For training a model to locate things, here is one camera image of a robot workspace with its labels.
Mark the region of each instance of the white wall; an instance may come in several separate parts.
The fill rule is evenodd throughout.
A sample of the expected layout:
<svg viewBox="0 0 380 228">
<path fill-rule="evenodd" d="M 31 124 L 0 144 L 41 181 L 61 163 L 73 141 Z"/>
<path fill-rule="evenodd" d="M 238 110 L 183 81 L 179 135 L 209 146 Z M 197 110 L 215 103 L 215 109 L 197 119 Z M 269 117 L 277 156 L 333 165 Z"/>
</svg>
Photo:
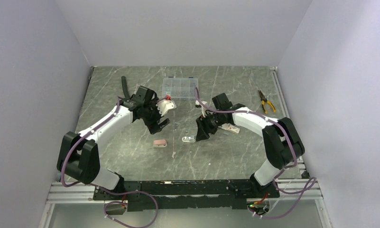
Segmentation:
<svg viewBox="0 0 380 228">
<path fill-rule="evenodd" d="M 311 0 L 56 0 L 93 66 L 277 66 Z"/>
<path fill-rule="evenodd" d="M 89 71 L 53 0 L 0 0 L 0 228 L 38 226 Z"/>
<path fill-rule="evenodd" d="M 335 228 L 380 228 L 380 0 L 314 0 L 279 66 Z"/>
</svg>

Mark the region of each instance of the pink object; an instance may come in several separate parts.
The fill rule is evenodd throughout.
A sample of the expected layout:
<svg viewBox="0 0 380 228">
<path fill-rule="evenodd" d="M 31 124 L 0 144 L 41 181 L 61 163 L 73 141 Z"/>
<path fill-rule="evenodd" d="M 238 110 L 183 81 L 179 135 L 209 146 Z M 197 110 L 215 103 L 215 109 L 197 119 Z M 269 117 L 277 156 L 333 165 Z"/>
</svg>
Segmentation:
<svg viewBox="0 0 380 228">
<path fill-rule="evenodd" d="M 159 139 L 153 141 L 153 147 L 166 147 L 167 141 L 165 139 Z"/>
</svg>

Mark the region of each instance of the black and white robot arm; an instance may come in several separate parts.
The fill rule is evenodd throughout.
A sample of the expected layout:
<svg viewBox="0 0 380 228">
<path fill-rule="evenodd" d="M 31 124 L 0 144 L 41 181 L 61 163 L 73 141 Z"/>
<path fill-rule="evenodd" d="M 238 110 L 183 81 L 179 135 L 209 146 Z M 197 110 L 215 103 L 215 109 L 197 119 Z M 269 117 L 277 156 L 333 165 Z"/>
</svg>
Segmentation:
<svg viewBox="0 0 380 228">
<path fill-rule="evenodd" d="M 208 113 L 203 111 L 203 114 L 196 120 L 198 131 L 195 139 L 196 141 L 209 139 L 209 134 L 215 134 L 218 127 L 222 124 L 234 124 L 244 127 L 261 136 L 264 140 L 267 159 L 263 165 L 250 176 L 257 191 L 264 191 L 281 170 L 294 161 L 288 143 L 281 139 L 284 134 L 273 122 L 285 129 L 296 157 L 300 157 L 304 154 L 304 145 L 300 140 L 293 122 L 289 118 L 275 119 L 261 115 L 263 116 L 262 118 L 261 116 L 250 113 L 252 111 L 242 104 L 233 105 L 228 100 L 226 94 L 220 94 L 212 98 L 212 101 L 216 110 L 224 111 L 224 113 Z"/>
<path fill-rule="evenodd" d="M 66 175 L 84 184 L 102 186 L 114 192 L 124 191 L 124 178 L 100 166 L 99 150 L 105 148 L 113 136 L 137 119 L 144 121 L 151 134 L 160 132 L 169 124 L 169 119 L 160 119 L 174 108 L 176 105 L 173 101 L 159 99 L 155 91 L 140 86 L 136 94 L 120 99 L 107 115 L 89 128 L 79 133 L 65 134 L 57 169 L 62 171 L 68 153 L 72 152 L 65 168 Z"/>
</svg>

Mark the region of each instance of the black tube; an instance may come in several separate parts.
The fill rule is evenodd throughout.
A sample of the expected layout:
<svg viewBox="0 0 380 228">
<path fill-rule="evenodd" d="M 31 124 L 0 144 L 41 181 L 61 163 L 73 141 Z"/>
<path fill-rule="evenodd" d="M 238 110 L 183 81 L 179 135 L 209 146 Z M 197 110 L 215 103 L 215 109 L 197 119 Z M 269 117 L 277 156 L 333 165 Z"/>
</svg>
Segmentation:
<svg viewBox="0 0 380 228">
<path fill-rule="evenodd" d="M 130 99 L 131 96 L 128 92 L 127 79 L 125 76 L 121 76 L 121 85 L 123 87 L 123 93 L 124 93 L 125 98 Z"/>
</svg>

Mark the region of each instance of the gray marble surface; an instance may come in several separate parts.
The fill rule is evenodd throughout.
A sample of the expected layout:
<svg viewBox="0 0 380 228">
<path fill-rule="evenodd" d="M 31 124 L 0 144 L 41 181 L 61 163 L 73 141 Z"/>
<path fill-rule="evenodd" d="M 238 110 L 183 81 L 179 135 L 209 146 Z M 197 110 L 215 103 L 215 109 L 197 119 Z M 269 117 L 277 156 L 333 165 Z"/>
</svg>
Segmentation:
<svg viewBox="0 0 380 228">
<path fill-rule="evenodd" d="M 201 99 L 211 104 L 211 98 L 226 93 L 234 104 L 242 103 L 261 112 L 258 89 L 276 106 L 268 116 L 283 117 L 278 91 L 268 67 L 243 66 L 135 66 L 96 67 L 92 74 L 81 109 L 76 131 L 83 130 L 105 116 L 123 96 L 121 76 L 126 76 L 130 94 L 138 86 L 162 92 L 164 77 L 196 77 Z M 126 180 L 214 180 L 249 178 L 265 161 L 261 137 L 241 128 L 238 135 L 223 134 L 207 141 L 182 142 L 183 136 L 196 135 L 195 119 L 200 109 L 194 101 L 175 100 L 177 109 L 165 117 L 170 124 L 162 132 L 151 135 L 143 122 L 135 121 L 101 148 L 103 167 L 121 174 Z M 166 148 L 154 148 L 153 141 L 166 139 Z M 282 178 L 300 178 L 298 168 L 287 170 Z"/>
</svg>

